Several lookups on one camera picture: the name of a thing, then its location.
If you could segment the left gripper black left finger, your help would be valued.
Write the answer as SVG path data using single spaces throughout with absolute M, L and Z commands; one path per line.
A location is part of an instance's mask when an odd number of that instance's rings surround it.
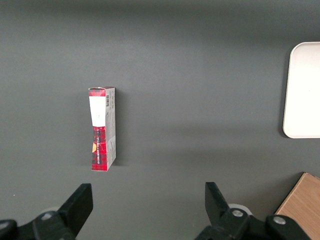
M 58 208 L 41 213 L 18 226 L 13 219 L 0 221 L 2 240 L 74 240 L 93 210 L 92 185 L 82 183 Z

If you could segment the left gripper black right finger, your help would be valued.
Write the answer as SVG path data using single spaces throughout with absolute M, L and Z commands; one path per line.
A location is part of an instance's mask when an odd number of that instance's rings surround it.
M 205 183 L 205 210 L 211 225 L 197 240 L 309 240 L 292 218 L 269 215 L 265 221 L 239 207 L 230 207 L 215 182 Z

